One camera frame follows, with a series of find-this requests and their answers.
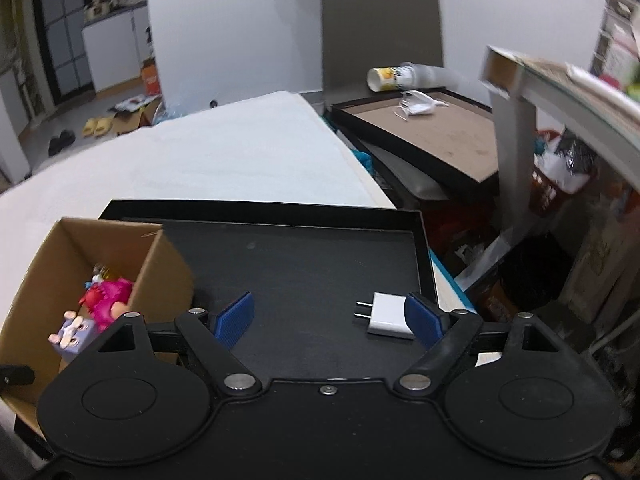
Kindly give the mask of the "grey desk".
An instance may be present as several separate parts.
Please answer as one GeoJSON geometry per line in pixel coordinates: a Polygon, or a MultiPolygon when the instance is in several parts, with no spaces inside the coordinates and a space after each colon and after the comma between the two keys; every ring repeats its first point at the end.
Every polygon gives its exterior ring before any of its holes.
{"type": "Polygon", "coordinates": [[[498,153],[502,235],[514,245],[535,223],[529,210],[537,112],[588,144],[639,186],[639,104],[570,64],[490,47],[482,81],[490,92],[498,153]]]}

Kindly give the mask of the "black slippers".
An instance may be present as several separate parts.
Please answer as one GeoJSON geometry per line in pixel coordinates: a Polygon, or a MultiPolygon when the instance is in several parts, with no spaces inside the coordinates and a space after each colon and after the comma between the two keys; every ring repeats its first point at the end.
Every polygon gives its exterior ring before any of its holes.
{"type": "Polygon", "coordinates": [[[48,155],[53,157],[60,154],[66,148],[74,144],[76,140],[75,133],[72,130],[65,129],[56,136],[52,136],[48,145],[48,155]]]}

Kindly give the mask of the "orange cardboard box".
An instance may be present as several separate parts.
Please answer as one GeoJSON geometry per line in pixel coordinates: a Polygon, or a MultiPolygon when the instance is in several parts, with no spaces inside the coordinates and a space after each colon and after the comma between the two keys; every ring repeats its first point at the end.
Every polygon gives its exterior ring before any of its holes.
{"type": "Polygon", "coordinates": [[[141,67],[141,80],[144,87],[144,93],[147,96],[158,96],[162,93],[160,88],[160,78],[154,58],[147,58],[143,61],[141,67]]]}

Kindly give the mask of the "open cardboard box on floor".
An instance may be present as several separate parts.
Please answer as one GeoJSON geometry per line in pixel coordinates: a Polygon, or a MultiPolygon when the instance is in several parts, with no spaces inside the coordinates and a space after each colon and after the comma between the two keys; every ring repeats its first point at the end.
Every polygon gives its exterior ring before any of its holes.
{"type": "Polygon", "coordinates": [[[140,94],[118,103],[114,107],[112,131],[116,136],[122,136],[143,127],[151,127],[155,113],[162,102],[160,94],[156,96],[140,94]]]}

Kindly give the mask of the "pink doll figure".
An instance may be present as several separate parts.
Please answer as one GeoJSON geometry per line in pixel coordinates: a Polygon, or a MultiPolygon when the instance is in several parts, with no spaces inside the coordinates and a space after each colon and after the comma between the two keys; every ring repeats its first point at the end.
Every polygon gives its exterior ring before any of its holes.
{"type": "Polygon", "coordinates": [[[87,309],[98,330],[104,332],[129,311],[128,302],[133,289],[134,283],[126,278],[92,282],[78,304],[87,309]]]}

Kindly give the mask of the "black shallow tray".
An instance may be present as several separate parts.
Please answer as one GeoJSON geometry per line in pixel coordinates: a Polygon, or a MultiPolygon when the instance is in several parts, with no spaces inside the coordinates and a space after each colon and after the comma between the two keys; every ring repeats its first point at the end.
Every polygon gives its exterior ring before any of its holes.
{"type": "Polygon", "coordinates": [[[415,211],[221,200],[114,200],[96,220],[55,223],[30,265],[1,332],[1,361],[34,374],[2,400],[35,425],[58,376],[48,335],[104,264],[134,285],[147,323],[190,307],[218,314],[243,296],[250,325],[232,352],[260,379],[393,378],[420,344],[374,336],[352,315],[378,292],[435,297],[415,211]]]}

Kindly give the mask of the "grey chair back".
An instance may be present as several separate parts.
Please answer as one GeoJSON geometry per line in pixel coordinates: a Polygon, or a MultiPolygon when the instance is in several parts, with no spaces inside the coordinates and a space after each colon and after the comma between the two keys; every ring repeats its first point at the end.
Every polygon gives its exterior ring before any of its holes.
{"type": "Polygon", "coordinates": [[[370,96],[371,68],[442,66],[439,0],[322,0],[324,105],[370,96]]]}

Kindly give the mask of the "stack of plastic cups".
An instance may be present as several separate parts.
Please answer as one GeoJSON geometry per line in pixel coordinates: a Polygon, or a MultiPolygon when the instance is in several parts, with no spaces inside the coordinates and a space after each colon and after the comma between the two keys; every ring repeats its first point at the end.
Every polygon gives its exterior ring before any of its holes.
{"type": "Polygon", "coordinates": [[[457,89],[464,78],[439,66],[405,62],[399,66],[375,67],[367,73],[367,86],[372,92],[428,89],[457,89]]]}

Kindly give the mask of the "lilac cube toy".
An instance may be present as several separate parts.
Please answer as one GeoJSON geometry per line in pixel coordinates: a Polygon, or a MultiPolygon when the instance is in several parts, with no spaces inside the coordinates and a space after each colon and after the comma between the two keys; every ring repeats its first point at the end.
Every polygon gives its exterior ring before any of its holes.
{"type": "Polygon", "coordinates": [[[99,335],[92,318],[84,318],[75,311],[65,311],[63,323],[56,333],[50,333],[48,341],[65,363],[70,363],[99,335]]]}

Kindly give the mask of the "yellow slippers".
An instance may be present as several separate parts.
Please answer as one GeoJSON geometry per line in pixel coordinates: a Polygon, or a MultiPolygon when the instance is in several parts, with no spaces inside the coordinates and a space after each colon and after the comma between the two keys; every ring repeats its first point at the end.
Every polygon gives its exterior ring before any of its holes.
{"type": "Polygon", "coordinates": [[[82,128],[82,136],[88,138],[94,136],[95,138],[102,138],[111,131],[113,125],[113,116],[101,116],[89,118],[84,128],[82,128]]]}

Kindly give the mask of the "white power adapter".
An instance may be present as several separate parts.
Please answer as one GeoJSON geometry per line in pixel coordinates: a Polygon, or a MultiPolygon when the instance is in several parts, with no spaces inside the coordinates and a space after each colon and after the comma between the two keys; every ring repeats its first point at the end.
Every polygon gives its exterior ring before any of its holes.
{"type": "Polygon", "coordinates": [[[405,296],[375,292],[369,302],[357,301],[354,317],[368,322],[371,335],[413,340],[405,318],[405,296]]]}

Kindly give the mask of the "brown cardboard box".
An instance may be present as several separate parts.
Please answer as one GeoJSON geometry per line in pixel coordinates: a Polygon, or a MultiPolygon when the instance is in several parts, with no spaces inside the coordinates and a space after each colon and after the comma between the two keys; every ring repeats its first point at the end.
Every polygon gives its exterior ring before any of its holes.
{"type": "Polygon", "coordinates": [[[188,310],[193,278],[163,228],[153,223],[63,218],[32,259],[1,330],[1,361],[35,373],[29,386],[9,386],[2,400],[31,430],[44,388],[70,358],[50,343],[76,313],[103,332],[119,315],[140,312],[168,322],[188,310]]]}

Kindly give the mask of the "black tray with cardboard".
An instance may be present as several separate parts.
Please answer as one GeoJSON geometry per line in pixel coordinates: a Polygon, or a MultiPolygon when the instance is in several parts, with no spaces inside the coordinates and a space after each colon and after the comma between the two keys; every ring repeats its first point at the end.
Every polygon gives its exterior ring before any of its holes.
{"type": "Polygon", "coordinates": [[[401,117],[399,93],[335,104],[332,122],[432,178],[450,198],[499,195],[495,126],[486,106],[454,92],[428,92],[445,104],[401,117]]]}

